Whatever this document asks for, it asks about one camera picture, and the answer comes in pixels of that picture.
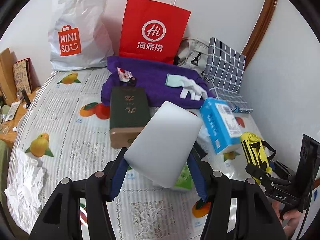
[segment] patterned tablecloth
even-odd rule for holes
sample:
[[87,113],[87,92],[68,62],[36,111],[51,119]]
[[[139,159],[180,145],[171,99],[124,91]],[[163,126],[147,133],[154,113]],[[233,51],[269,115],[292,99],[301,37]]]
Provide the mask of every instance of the patterned tablecloth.
[[[18,164],[17,148],[25,151],[41,133],[48,133],[53,157],[39,158],[46,169],[44,186],[39,195],[42,207],[64,177],[73,181],[86,179],[114,160],[120,149],[113,149],[109,141],[109,119],[99,117],[101,88],[110,72],[106,68],[70,72],[54,72],[31,104],[12,150],[8,185],[12,183]],[[235,114],[243,121],[243,131],[261,135],[250,114]],[[209,154],[206,158],[214,170],[220,170],[233,179],[248,177],[243,154],[224,162],[223,156]],[[206,215],[192,212],[199,200],[196,190],[179,192],[155,187],[152,182],[134,170],[127,171],[121,192],[108,203],[111,223],[117,239],[198,239]],[[236,200],[232,200],[229,230],[234,228]],[[84,239],[89,239],[87,227],[82,225]]]

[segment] gray plaid fabric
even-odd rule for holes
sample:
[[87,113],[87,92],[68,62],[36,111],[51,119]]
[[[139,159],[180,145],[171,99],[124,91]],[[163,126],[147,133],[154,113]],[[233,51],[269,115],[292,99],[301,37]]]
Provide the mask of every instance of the gray plaid fabric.
[[251,113],[247,102],[238,93],[244,72],[245,56],[212,37],[203,79],[219,100],[226,101],[233,112]]

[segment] wooden table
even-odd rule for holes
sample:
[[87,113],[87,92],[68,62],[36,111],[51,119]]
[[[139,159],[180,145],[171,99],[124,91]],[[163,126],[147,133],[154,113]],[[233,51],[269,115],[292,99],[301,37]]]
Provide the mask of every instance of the wooden table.
[[[32,92],[32,94],[28,95],[30,101],[32,101],[35,98],[36,91],[39,89],[40,89],[40,87],[36,88]],[[23,115],[25,115],[27,112],[27,109],[23,108],[24,104],[25,104],[25,102],[23,102],[19,105],[17,112],[14,116],[14,119],[7,122],[7,125],[9,126],[9,132],[6,135],[4,135],[3,133],[0,133],[0,140],[4,141],[10,149],[13,148],[13,144],[14,144],[14,141],[16,140],[16,136],[17,136],[17,132],[12,131],[12,128],[18,126],[18,123],[19,123],[21,117]]]

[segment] silver bolt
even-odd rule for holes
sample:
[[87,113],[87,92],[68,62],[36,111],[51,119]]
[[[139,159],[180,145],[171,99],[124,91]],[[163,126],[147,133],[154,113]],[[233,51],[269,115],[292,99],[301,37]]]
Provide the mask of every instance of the silver bolt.
[[103,171],[97,171],[95,175],[97,178],[101,178],[104,175],[104,173]]
[[62,183],[62,184],[68,184],[69,181],[70,181],[69,178],[63,178],[63,179],[61,180],[61,183]]
[[222,173],[220,171],[214,171],[212,174],[217,178],[222,176]]
[[253,178],[248,178],[247,182],[252,185],[256,183],[256,181]]

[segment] blue gripper pad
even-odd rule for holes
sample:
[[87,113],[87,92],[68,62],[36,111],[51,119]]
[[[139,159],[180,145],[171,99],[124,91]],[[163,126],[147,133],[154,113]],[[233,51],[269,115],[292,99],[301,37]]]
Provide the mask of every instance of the blue gripper pad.
[[206,181],[205,181],[205,179],[204,179],[204,177],[203,177],[203,175],[201,173],[201,170],[199,168],[199,165],[198,165],[194,155],[192,154],[192,151],[193,151],[193,149],[191,150],[191,152],[189,154],[189,157],[187,159],[188,168],[189,168],[189,171],[191,173],[191,177],[192,177],[193,183],[196,186],[196,190],[197,190],[198,196],[200,198],[202,198],[202,200],[204,202],[206,202],[207,199],[208,199]]
[[112,183],[111,183],[111,192],[110,192],[110,200],[113,201],[115,199],[116,196],[119,195],[121,187],[122,187],[122,183],[124,181],[124,177],[125,174],[127,172],[128,169],[128,163],[127,161],[122,158],[122,160],[120,161],[114,176],[112,177]]

